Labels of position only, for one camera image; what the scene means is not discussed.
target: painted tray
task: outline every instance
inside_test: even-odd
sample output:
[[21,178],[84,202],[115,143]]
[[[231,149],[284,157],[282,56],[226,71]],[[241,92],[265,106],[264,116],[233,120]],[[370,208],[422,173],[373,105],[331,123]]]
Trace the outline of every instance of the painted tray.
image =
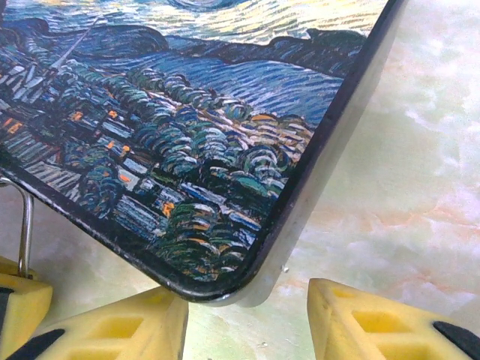
[[190,301],[269,288],[401,3],[0,0],[0,170]]

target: painting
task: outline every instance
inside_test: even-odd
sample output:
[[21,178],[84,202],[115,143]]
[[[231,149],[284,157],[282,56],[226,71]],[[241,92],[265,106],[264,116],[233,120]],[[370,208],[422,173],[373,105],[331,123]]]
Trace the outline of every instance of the painting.
[[233,276],[385,4],[0,0],[0,170],[132,263]]

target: metal wire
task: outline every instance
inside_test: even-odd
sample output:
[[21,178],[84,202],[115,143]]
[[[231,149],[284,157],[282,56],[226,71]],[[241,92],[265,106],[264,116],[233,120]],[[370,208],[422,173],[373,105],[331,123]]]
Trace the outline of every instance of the metal wire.
[[29,276],[30,249],[32,247],[32,224],[33,224],[33,196],[9,178],[0,177],[0,188],[11,185],[16,188],[23,198],[22,233],[20,235],[20,249],[18,255],[18,276],[27,278]]

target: marble countertop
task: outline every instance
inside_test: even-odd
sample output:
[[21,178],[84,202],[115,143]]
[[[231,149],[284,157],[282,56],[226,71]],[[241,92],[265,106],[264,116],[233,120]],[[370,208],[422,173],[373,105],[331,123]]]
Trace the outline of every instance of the marble countertop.
[[[379,87],[271,297],[192,304],[186,360],[313,359],[308,279],[450,316],[480,334],[480,3],[410,0]],[[0,190],[0,254],[21,201]],[[156,286],[44,205],[32,267],[55,289],[45,325]]]

